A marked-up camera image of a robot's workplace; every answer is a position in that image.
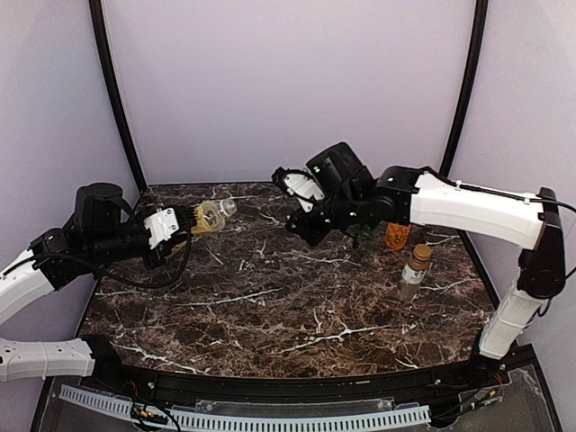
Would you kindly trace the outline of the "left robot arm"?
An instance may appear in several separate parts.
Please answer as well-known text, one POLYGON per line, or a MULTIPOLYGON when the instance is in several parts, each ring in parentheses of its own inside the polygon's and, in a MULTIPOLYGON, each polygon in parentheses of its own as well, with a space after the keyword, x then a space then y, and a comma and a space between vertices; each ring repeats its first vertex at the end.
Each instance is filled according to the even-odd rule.
MULTIPOLYGON (((179 243, 189 250, 194 212, 182 206, 135 212, 117 184, 95 183, 76 192, 75 209, 61 228, 37 237, 1 273, 1 321, 82 275, 122 284, 146 284, 112 274, 111 264, 134 258, 146 269, 162 266, 179 243)), ((1 380, 53 376, 113 378, 121 359, 104 336, 59 342, 1 341, 1 380)))

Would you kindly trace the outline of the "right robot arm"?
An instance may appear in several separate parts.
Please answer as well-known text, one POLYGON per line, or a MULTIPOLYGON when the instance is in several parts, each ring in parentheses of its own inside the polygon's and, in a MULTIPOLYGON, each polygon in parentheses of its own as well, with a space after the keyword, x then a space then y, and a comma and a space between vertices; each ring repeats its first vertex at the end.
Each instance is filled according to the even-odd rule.
POLYGON ((538 310, 564 288, 562 204, 554 191, 511 193, 452 181, 426 166, 391 166, 379 178, 345 142, 310 159, 305 169, 277 168, 272 179, 300 203, 286 223, 310 246, 331 231, 382 222, 433 225, 501 239, 521 249, 515 282, 484 327, 478 354, 500 360, 538 310))

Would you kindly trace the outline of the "yellow tea bottle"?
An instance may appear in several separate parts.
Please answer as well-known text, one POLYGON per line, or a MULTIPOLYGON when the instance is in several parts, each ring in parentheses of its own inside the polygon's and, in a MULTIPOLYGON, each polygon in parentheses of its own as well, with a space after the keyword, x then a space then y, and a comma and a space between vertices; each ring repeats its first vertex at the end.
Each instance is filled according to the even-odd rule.
POLYGON ((196 237, 223 230, 227 220, 237 210, 237 204, 232 198, 200 203, 193 211, 195 225, 191 228, 192 234, 196 237))

